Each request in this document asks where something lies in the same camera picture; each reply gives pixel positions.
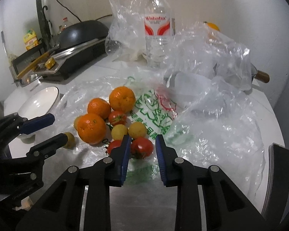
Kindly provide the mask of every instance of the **red tomato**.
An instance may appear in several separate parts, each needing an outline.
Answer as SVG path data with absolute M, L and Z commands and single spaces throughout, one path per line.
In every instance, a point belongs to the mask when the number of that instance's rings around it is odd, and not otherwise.
M 122 111 L 113 111 L 110 113 L 108 120 L 112 126 L 115 126 L 118 124 L 124 125 L 126 123 L 126 118 L 126 114 L 124 114 Z
M 144 138 L 138 137 L 132 142 L 131 153 L 138 159 L 149 157 L 153 152 L 153 143 Z
M 121 143 L 122 143 L 122 140 L 115 140 L 113 142 L 110 142 L 109 143 L 109 146 L 107 148 L 107 153 L 110 155 L 111 153 L 111 150 L 113 150 L 114 148 L 116 147 L 120 147 L 121 146 Z

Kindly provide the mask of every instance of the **white bowl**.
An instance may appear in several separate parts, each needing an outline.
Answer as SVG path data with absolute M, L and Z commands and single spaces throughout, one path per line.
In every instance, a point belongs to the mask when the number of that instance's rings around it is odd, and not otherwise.
M 57 87 L 44 88 L 33 96 L 31 96 L 18 110 L 18 114 L 28 120 L 43 116 L 50 111 L 60 100 L 59 89 Z M 18 136 L 20 139 L 27 139 L 34 135 L 34 133 L 26 135 L 21 134 Z

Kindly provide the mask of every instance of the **clear plastic bottle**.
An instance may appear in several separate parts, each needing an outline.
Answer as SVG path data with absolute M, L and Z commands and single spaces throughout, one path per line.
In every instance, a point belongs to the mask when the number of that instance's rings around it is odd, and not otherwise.
M 174 35 L 174 18 L 166 0 L 149 0 L 144 9 L 147 63 L 159 67 L 165 48 Z
M 61 27 L 61 32 L 72 24 L 68 21 L 67 17 L 63 18 L 63 25 Z

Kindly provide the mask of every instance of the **metal screw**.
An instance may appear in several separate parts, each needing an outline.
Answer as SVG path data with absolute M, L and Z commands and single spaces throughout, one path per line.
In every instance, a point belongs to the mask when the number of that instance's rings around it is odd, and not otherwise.
M 77 171 L 77 167 L 76 166 L 71 166 L 71 167 L 68 168 L 67 171 L 70 172 L 70 173 L 74 173 L 74 172 Z
M 216 165 L 213 165 L 210 167 L 210 170 L 213 171 L 213 172 L 218 172 L 219 171 L 219 167 L 216 166 Z
M 174 159 L 174 161 L 176 162 L 176 163 L 183 163 L 184 162 L 184 159 L 183 158 L 181 158 L 181 157 L 177 157 L 177 158 L 175 158 Z
M 36 179 L 36 174 L 32 173 L 32 174 L 30 175 L 30 179 L 31 179 L 31 180 L 35 180 L 35 179 Z
M 106 157 L 103 159 L 104 163 L 111 163 L 112 162 L 112 158 L 111 157 Z

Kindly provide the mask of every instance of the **bottle label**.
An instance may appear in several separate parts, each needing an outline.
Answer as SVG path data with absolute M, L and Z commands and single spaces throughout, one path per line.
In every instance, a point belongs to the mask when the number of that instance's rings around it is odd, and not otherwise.
M 168 14 L 145 14 L 144 29 L 147 36 L 170 36 L 171 25 Z

